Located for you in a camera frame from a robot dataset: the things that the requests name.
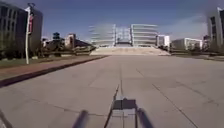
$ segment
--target large white building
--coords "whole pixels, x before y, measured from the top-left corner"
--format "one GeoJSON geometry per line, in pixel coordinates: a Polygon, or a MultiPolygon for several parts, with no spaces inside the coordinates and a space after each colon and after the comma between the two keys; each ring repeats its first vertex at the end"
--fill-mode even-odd
{"type": "Polygon", "coordinates": [[[90,26],[91,42],[95,46],[110,46],[116,44],[116,25],[99,24],[90,26]]]}
{"type": "Polygon", "coordinates": [[[202,40],[182,38],[182,39],[173,40],[170,44],[170,49],[172,51],[175,51],[175,50],[186,51],[186,50],[193,50],[196,47],[202,49],[202,45],[203,45],[202,40]]]}
{"type": "Polygon", "coordinates": [[[224,52],[224,10],[214,8],[206,15],[211,47],[216,52],[224,52]]]}
{"type": "Polygon", "coordinates": [[[157,25],[132,24],[131,39],[133,46],[156,45],[157,25]]]}

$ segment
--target tall building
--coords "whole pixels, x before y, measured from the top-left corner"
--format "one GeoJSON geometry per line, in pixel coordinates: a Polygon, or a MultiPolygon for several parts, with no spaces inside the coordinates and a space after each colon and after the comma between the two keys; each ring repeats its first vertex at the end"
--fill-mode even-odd
{"type": "Polygon", "coordinates": [[[99,24],[90,27],[91,42],[95,46],[114,46],[116,43],[116,25],[99,24]]]}
{"type": "Polygon", "coordinates": [[[208,35],[214,51],[224,52],[224,10],[215,8],[207,12],[208,35]]]}
{"type": "Polygon", "coordinates": [[[0,1],[0,54],[23,54],[26,23],[26,11],[0,1]]]}
{"type": "Polygon", "coordinates": [[[0,54],[14,54],[23,57],[30,16],[29,50],[34,53],[41,47],[43,15],[36,9],[20,9],[0,1],[0,54]]]}
{"type": "Polygon", "coordinates": [[[30,15],[29,19],[29,50],[35,53],[41,47],[43,14],[32,8],[25,9],[30,15]]]}
{"type": "Polygon", "coordinates": [[[156,45],[157,25],[132,24],[131,39],[134,46],[156,45]]]}
{"type": "Polygon", "coordinates": [[[116,43],[119,42],[128,42],[131,43],[131,31],[130,28],[126,27],[117,27],[116,28],[116,43]]]}

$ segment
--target curb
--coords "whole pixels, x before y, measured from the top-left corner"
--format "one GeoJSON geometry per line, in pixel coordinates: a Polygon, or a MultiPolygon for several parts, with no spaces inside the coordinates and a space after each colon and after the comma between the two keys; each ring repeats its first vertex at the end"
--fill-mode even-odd
{"type": "Polygon", "coordinates": [[[37,76],[41,76],[41,75],[45,75],[57,70],[61,70],[64,68],[68,68],[71,66],[75,66],[75,65],[79,65],[79,64],[83,64],[89,61],[93,61],[93,60],[98,60],[98,59],[102,59],[105,58],[106,56],[103,57],[98,57],[98,58],[93,58],[93,59],[89,59],[89,60],[84,60],[84,61],[80,61],[80,62],[73,62],[70,64],[65,64],[65,65],[61,65],[61,66],[57,66],[57,67],[52,67],[52,68],[48,68],[48,69],[44,69],[44,70],[40,70],[40,71],[36,71],[36,72],[32,72],[32,73],[27,73],[27,74],[23,74],[23,75],[19,75],[19,76],[14,76],[11,78],[6,78],[4,80],[0,80],[0,88],[5,87],[5,86],[9,86],[11,84],[17,83],[17,82],[21,82],[24,80],[28,80],[37,76]]]}

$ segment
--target pole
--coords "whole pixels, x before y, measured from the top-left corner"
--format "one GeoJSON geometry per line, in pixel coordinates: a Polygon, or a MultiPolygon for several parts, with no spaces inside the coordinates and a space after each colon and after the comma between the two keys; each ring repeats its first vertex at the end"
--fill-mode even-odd
{"type": "Polygon", "coordinates": [[[27,16],[27,26],[26,26],[26,43],[25,43],[25,53],[26,53],[26,64],[29,64],[29,49],[28,49],[28,44],[29,44],[29,20],[30,20],[30,11],[31,8],[29,7],[28,10],[28,16],[27,16]]]}

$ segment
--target sidewalk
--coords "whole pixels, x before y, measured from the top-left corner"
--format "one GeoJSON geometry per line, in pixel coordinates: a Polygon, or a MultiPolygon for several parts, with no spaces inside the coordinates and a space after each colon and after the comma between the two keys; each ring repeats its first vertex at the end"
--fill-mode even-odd
{"type": "Polygon", "coordinates": [[[0,87],[30,79],[39,75],[67,68],[88,61],[104,58],[105,56],[77,56],[74,59],[37,63],[0,70],[0,87]]]}

